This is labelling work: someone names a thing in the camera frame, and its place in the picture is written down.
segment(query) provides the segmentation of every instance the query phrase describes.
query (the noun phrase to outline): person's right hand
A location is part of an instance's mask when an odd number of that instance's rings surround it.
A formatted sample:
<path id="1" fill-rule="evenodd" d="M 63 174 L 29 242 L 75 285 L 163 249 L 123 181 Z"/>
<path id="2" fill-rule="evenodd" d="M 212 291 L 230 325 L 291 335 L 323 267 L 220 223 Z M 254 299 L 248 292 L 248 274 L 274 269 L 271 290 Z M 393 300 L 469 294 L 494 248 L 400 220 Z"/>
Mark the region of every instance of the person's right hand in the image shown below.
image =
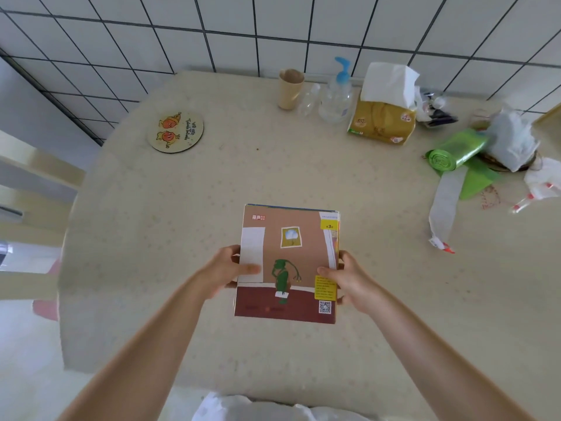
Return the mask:
<path id="1" fill-rule="evenodd" d="M 320 267 L 318 274 L 339 285 L 345 293 L 342 304 L 351 303 L 358 311 L 368 313 L 368 307 L 372 304 L 372 296 L 378 289 L 378 284 L 347 251 L 340 250 L 339 258 L 344 262 L 343 269 Z"/>

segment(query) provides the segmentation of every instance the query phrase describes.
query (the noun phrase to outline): hand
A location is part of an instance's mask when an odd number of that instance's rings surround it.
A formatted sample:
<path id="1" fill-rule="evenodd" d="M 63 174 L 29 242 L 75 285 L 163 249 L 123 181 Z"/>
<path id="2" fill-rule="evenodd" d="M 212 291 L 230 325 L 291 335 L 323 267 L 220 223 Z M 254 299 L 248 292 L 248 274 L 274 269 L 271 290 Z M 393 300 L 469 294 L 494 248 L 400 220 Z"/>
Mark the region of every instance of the hand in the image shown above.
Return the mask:
<path id="1" fill-rule="evenodd" d="M 347 251 L 339 251 L 339 258 L 344 262 L 342 269 L 320 267 L 318 274 L 335 281 L 345 292 L 341 304 L 351 303 L 358 311 L 368 314 L 371 296 L 378 289 L 378 284 Z"/>
<path id="2" fill-rule="evenodd" d="M 240 264 L 239 245 L 220 248 L 205 266 L 195 273 L 193 280 L 203 289 L 205 299 L 211 299 L 224 287 L 235 287 L 231 282 L 239 275 L 256 275 L 261 272 L 258 264 Z"/>

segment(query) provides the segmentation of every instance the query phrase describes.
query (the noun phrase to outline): cartoon character on coaster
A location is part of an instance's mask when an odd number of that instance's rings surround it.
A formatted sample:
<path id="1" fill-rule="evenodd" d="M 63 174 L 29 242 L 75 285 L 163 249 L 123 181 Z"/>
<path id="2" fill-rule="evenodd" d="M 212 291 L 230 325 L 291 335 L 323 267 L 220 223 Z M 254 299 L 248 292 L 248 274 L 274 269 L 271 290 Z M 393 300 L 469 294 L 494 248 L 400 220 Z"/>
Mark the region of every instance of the cartoon character on coaster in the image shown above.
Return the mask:
<path id="1" fill-rule="evenodd" d="M 160 127 L 173 128 L 179 124 L 179 120 L 181 120 L 181 112 L 177 113 L 172 117 L 167 117 L 164 120 L 160 120 Z"/>
<path id="2" fill-rule="evenodd" d="M 179 140 L 179 135 L 172 133 L 171 131 L 160 131 L 158 132 L 156 140 L 163 140 L 165 142 L 166 149 L 169 149 L 170 145 L 173 145 L 176 140 Z"/>
<path id="3" fill-rule="evenodd" d="M 300 282 L 302 277 L 298 272 L 298 269 L 294 264 L 288 260 L 277 259 L 273 265 L 273 271 L 271 274 L 275 278 L 276 292 L 275 297 L 280 297 L 279 303 L 286 304 L 288 298 L 288 290 L 290 289 L 290 280 L 288 279 L 288 270 L 286 269 L 286 264 L 289 263 L 296 271 L 296 275 L 292 278 L 293 281 Z"/>

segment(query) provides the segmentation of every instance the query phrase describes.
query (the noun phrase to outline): picture book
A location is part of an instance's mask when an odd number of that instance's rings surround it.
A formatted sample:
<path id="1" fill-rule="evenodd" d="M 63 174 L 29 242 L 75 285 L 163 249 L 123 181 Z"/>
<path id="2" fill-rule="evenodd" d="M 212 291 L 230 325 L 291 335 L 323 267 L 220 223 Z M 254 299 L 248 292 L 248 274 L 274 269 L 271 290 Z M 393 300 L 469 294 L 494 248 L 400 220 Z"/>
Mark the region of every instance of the picture book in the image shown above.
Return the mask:
<path id="1" fill-rule="evenodd" d="M 238 277 L 235 316 L 335 323 L 337 285 L 318 267 L 337 268 L 337 211 L 248 204 L 240 263 L 263 266 Z"/>

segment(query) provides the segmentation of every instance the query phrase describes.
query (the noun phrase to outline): person's left hand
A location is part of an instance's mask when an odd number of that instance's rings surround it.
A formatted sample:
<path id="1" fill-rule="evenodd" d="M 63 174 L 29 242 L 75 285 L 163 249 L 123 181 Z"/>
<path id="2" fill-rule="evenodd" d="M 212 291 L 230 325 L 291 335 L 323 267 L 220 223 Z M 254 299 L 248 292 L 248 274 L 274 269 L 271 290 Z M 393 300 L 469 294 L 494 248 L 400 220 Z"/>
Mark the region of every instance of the person's left hand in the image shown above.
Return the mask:
<path id="1" fill-rule="evenodd" d="M 205 299 L 211 299 L 224 287 L 235 287 L 231 282 L 239 275 L 256 275 L 261 272 L 258 264 L 240 264 L 240 246 L 220 248 L 205 266 L 195 273 L 193 279 L 202 287 Z"/>

